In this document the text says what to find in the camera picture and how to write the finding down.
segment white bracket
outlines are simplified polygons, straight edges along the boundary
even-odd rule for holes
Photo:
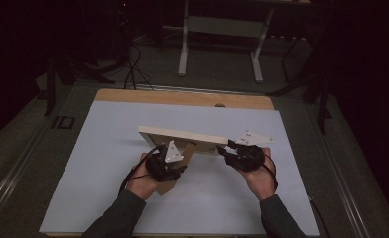
[[[254,146],[274,142],[271,137],[265,137],[254,132],[246,131],[246,133],[235,143],[244,146]]]
[[[180,154],[179,150],[177,150],[176,145],[174,145],[174,141],[170,141],[165,161],[166,163],[181,161],[183,156]]]

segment desk leg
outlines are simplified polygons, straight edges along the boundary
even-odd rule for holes
[[[273,12],[273,8],[269,9],[268,16],[266,16],[266,21],[263,24],[263,29],[260,33],[259,44],[257,45],[256,51],[251,53],[251,62],[253,65],[254,78],[256,79],[256,82],[263,82],[262,70],[260,69],[259,55],[262,51],[263,42],[266,39],[266,34],[269,29],[269,24],[272,20]]]
[[[180,63],[179,63],[179,76],[186,75],[186,64],[188,63],[188,9],[189,1],[186,0],[185,3],[185,18],[183,19],[183,45],[182,52],[180,53]]]

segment gray long sleeve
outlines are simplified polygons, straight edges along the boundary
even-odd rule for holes
[[[114,203],[82,234],[82,238],[132,237],[146,202],[124,189]]]
[[[306,237],[278,195],[260,201],[262,225],[270,238]]]

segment white surface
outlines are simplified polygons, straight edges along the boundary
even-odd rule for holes
[[[237,140],[272,137],[280,195],[307,235],[319,235],[278,111],[95,101],[40,231],[83,232],[112,204],[120,184],[151,147],[138,126]],[[151,196],[135,234],[263,234],[259,202],[222,156],[195,153],[174,189]]]

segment person's right hand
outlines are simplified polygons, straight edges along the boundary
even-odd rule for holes
[[[275,173],[275,165],[268,158],[271,157],[271,150],[269,148],[263,148],[264,164],[267,166],[273,173]],[[246,179],[247,185],[250,190],[256,195],[259,201],[266,199],[275,194],[275,184],[271,174],[266,171],[265,168],[260,167],[256,171],[244,172],[238,170]]]

